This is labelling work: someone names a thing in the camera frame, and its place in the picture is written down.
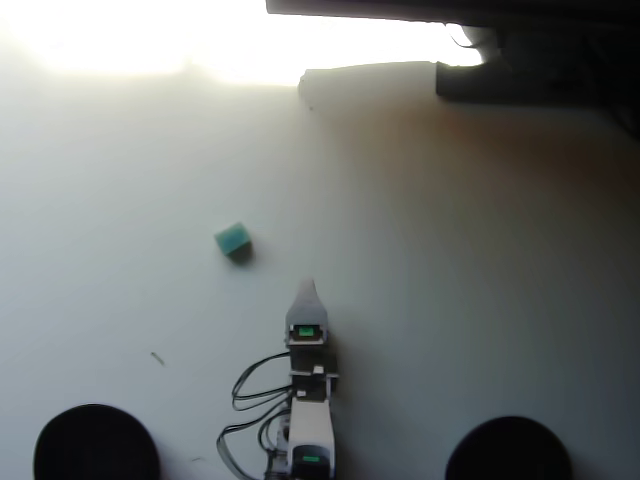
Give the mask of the gripper with black motor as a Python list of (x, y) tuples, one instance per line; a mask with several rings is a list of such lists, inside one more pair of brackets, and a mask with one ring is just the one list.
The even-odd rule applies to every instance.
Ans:
[(285, 315), (286, 346), (292, 375), (338, 375), (338, 359), (330, 343), (328, 312), (313, 279), (303, 280)]

